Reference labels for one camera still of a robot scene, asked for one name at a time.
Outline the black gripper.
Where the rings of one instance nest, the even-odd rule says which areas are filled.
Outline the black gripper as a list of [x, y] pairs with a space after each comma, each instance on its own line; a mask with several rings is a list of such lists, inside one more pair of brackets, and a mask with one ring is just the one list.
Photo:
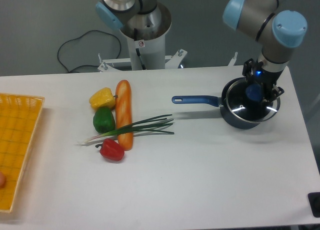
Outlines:
[[271, 103], [278, 99], [285, 91], [278, 87], [277, 80], [284, 70], [284, 64], [275, 64], [268, 60], [255, 61], [249, 59], [244, 62], [242, 75], [248, 83], [259, 83], [262, 88], [262, 104]]

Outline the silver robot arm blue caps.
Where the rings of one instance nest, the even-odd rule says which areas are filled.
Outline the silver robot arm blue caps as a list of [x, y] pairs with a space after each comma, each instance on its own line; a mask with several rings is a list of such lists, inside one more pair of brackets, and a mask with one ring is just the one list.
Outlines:
[[[283, 91], [277, 80], [293, 51], [305, 36], [308, 25], [303, 15], [277, 8], [284, 0], [230, 0], [223, 22], [262, 45], [256, 61], [243, 66], [248, 82], [246, 95], [256, 102], [272, 102]], [[95, 7], [100, 19], [126, 37], [133, 70], [177, 67], [182, 58], [165, 57], [165, 36], [172, 25], [171, 14], [158, 0], [100, 0]]]

